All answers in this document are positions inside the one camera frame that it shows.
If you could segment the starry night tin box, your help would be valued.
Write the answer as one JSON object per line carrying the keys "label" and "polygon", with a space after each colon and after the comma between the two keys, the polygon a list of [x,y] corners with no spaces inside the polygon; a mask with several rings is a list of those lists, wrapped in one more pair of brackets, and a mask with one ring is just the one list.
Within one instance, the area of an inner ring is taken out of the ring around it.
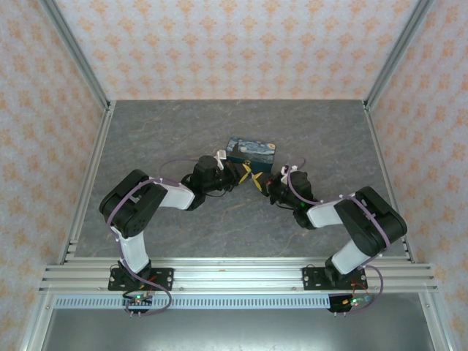
{"label": "starry night tin box", "polygon": [[270,173],[276,153],[273,143],[232,137],[226,146],[227,158],[232,163],[247,162],[253,173]]}

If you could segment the aluminium front beam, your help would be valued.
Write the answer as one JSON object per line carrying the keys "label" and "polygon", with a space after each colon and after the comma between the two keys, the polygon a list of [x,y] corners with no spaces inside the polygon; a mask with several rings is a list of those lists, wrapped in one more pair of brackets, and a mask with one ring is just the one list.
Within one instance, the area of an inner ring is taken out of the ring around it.
{"label": "aluminium front beam", "polygon": [[[41,292],[97,293],[106,290],[110,257],[68,257],[63,265],[46,267]],[[321,267],[321,257],[154,258],[153,266],[173,268],[175,294],[201,293],[299,293],[302,268]],[[379,286],[387,293],[438,291],[429,264],[412,264],[404,257],[381,257],[366,268],[369,292]]]}

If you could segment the grey metal panel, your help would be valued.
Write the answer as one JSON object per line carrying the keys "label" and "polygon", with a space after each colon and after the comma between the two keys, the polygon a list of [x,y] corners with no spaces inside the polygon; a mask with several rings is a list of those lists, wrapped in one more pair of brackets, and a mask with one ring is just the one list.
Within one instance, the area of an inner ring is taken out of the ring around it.
{"label": "grey metal panel", "polygon": [[425,320],[369,311],[54,311],[42,351],[434,351]]}

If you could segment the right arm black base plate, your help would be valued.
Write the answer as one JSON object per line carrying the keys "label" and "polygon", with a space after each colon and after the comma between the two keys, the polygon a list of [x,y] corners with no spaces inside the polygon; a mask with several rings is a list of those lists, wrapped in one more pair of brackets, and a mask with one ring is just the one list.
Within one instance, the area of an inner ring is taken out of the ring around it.
{"label": "right arm black base plate", "polygon": [[305,290],[366,290],[367,277],[363,269],[356,268],[347,274],[341,274],[332,267],[302,268],[302,282]]}

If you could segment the aluminium table side rail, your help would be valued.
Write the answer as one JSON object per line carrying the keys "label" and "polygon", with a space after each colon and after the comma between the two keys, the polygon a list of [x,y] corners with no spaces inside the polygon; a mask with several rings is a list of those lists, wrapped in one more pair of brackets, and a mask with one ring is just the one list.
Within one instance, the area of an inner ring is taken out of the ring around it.
{"label": "aluminium table side rail", "polygon": [[69,245],[73,241],[76,242],[79,239],[115,107],[116,101],[111,100],[108,106],[103,110],[100,125],[94,138],[93,148],[86,164],[86,171],[75,204],[73,217],[58,256],[58,265],[64,264]]}
{"label": "aluminium table side rail", "polygon": [[[369,130],[370,130],[372,139],[374,141],[374,147],[376,148],[377,157],[380,162],[380,167],[381,167],[382,175],[385,181],[385,186],[389,194],[390,203],[397,212],[400,212],[399,204],[396,199],[395,192],[393,190],[393,186],[390,180],[390,174],[388,172],[388,168],[385,163],[384,154],[382,152],[382,147],[380,145],[380,141],[377,135],[377,130],[372,120],[370,109],[365,102],[363,102],[363,110],[366,116],[367,123],[369,125]],[[412,252],[411,241],[408,239],[407,235],[404,235],[403,238],[401,239],[401,245],[403,246],[405,250],[406,259],[409,260],[410,263],[415,264],[416,260]]]}

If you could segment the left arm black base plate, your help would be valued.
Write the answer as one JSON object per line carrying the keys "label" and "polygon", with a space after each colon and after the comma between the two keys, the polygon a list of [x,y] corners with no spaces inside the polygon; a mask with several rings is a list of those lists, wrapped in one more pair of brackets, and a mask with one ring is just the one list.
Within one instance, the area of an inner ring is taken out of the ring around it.
{"label": "left arm black base plate", "polygon": [[[172,268],[149,268],[145,269],[138,276],[144,279],[161,285],[166,290],[171,291],[173,285],[174,270]],[[124,267],[112,267],[110,269],[110,277],[107,284],[109,291],[135,291],[155,290],[151,285],[143,283],[139,279],[133,277]]]}

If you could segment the short aluminium frame post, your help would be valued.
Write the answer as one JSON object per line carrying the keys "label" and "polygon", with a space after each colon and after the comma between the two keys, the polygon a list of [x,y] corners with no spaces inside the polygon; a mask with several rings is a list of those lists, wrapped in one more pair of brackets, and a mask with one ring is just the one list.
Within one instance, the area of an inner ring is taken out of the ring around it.
{"label": "short aluminium frame post", "polygon": [[54,294],[39,295],[26,325],[20,351],[42,350],[55,302],[56,296]]}
{"label": "short aluminium frame post", "polygon": [[453,351],[438,294],[435,292],[420,292],[418,295],[434,351]]}

